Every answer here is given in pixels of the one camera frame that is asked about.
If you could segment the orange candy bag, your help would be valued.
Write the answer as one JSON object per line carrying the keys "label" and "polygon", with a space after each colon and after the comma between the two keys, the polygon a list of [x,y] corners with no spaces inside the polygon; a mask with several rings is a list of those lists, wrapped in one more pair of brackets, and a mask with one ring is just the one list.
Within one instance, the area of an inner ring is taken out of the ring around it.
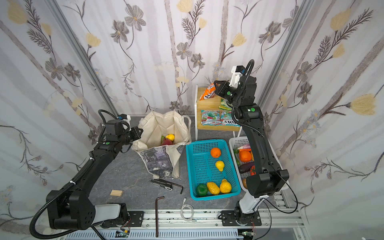
{"label": "orange candy bag", "polygon": [[215,94],[215,90],[216,90],[216,87],[215,87],[215,84],[212,83],[211,85],[209,85],[206,90],[204,91],[204,93],[201,95],[200,97],[200,101],[203,101],[203,100],[207,100],[207,99],[210,99],[210,98],[213,98],[216,96]]}

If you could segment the cream canvas tote bag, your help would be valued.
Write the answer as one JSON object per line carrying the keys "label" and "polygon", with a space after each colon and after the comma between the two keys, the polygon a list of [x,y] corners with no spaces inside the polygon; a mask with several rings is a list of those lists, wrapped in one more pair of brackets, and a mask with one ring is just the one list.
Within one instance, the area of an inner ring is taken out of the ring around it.
{"label": "cream canvas tote bag", "polygon": [[[143,129],[139,140],[132,149],[141,157],[147,171],[154,179],[180,177],[180,157],[187,145],[192,142],[191,119],[176,111],[165,114],[151,112],[140,120],[138,127]],[[175,135],[174,144],[161,146],[161,137]]]}

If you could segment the small yellow lemon top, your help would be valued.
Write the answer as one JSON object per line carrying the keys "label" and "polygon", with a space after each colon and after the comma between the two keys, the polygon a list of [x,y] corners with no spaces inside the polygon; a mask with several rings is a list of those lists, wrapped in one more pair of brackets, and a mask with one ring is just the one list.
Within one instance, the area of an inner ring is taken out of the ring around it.
{"label": "small yellow lemon top", "polygon": [[175,135],[173,135],[173,134],[166,135],[166,139],[173,142],[175,140]]}

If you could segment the green yellow candy bag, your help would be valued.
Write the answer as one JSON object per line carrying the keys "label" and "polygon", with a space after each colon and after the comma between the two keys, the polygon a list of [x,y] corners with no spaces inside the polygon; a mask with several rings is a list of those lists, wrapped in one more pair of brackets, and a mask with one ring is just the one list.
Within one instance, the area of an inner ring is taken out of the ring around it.
{"label": "green yellow candy bag", "polygon": [[225,99],[221,99],[219,109],[225,110],[225,111],[231,111],[232,107],[228,104],[228,101]]}

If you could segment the pink dragon fruit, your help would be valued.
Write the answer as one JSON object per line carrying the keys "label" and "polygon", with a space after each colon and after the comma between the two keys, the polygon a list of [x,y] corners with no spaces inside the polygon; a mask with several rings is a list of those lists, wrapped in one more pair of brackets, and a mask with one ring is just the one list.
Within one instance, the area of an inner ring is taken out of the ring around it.
{"label": "pink dragon fruit", "polygon": [[161,137],[161,146],[171,146],[173,144],[174,144],[174,142],[171,141],[170,139],[166,138],[165,136]]}

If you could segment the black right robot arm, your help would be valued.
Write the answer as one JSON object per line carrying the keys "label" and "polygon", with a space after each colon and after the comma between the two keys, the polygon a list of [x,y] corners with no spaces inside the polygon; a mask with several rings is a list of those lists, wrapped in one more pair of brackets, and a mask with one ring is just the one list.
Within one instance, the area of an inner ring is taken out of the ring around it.
{"label": "black right robot arm", "polygon": [[236,88],[226,81],[215,81],[214,85],[216,95],[233,106],[232,118],[243,128],[254,155],[256,173],[246,178],[246,194],[237,202],[234,210],[235,222],[246,225],[256,221],[258,207],[269,196],[280,191],[288,183],[290,175],[278,163],[265,132],[262,111],[254,102],[256,78],[242,76]]}

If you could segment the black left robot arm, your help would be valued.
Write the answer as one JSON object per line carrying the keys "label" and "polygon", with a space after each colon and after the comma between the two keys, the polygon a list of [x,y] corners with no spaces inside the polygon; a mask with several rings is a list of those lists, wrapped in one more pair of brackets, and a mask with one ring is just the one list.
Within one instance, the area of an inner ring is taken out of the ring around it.
{"label": "black left robot arm", "polygon": [[[89,195],[106,167],[122,151],[141,138],[143,129],[130,127],[120,119],[104,124],[103,136],[89,153],[89,160],[81,170],[60,190],[51,191],[46,203],[33,216],[29,231],[37,239],[55,239],[78,230],[94,229],[97,225],[124,225],[130,219],[126,204],[94,205]],[[61,230],[54,235],[37,231],[36,223],[44,211],[48,212],[50,228]]]}

